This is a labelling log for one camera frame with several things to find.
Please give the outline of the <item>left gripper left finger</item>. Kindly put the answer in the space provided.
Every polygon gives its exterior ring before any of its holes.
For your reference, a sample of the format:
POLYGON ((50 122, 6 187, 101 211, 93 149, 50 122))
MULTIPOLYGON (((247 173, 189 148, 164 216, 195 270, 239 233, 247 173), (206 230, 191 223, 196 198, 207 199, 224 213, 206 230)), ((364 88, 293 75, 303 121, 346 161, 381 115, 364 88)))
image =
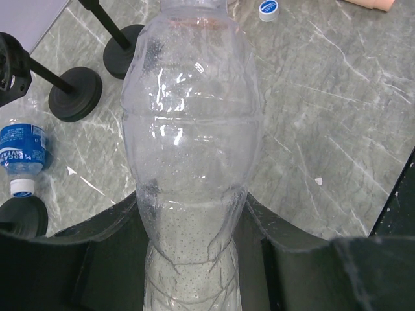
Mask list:
POLYGON ((136 195, 58 237, 88 243, 71 297, 82 310, 142 310, 148 236, 136 195))

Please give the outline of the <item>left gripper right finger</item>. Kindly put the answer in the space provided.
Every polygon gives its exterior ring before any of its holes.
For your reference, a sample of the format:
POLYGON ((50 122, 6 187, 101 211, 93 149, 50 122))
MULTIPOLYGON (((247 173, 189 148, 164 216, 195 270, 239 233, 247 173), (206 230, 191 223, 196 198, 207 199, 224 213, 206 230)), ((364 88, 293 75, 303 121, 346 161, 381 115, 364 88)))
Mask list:
POLYGON ((332 310, 322 264, 327 241, 247 196, 234 240, 242 310, 332 310))

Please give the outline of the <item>blue label water bottle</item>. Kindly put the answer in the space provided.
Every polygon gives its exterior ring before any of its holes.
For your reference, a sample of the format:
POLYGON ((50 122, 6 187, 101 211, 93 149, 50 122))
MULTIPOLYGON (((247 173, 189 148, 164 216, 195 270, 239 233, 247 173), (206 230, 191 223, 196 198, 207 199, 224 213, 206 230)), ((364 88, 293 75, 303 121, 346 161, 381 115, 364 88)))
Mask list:
POLYGON ((47 134, 41 117, 12 118, 1 125, 1 166, 9 178, 13 197, 34 194, 46 157, 47 134))

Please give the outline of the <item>clear Pocari bottle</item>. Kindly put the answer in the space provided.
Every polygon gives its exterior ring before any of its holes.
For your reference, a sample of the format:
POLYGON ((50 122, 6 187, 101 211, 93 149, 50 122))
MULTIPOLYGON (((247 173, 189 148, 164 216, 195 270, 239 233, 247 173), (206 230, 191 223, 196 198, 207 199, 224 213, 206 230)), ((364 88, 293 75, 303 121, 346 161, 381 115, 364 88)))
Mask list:
POLYGON ((234 230, 263 136, 252 48, 226 1, 162 1, 121 93, 149 242, 145 310, 240 310, 234 230))

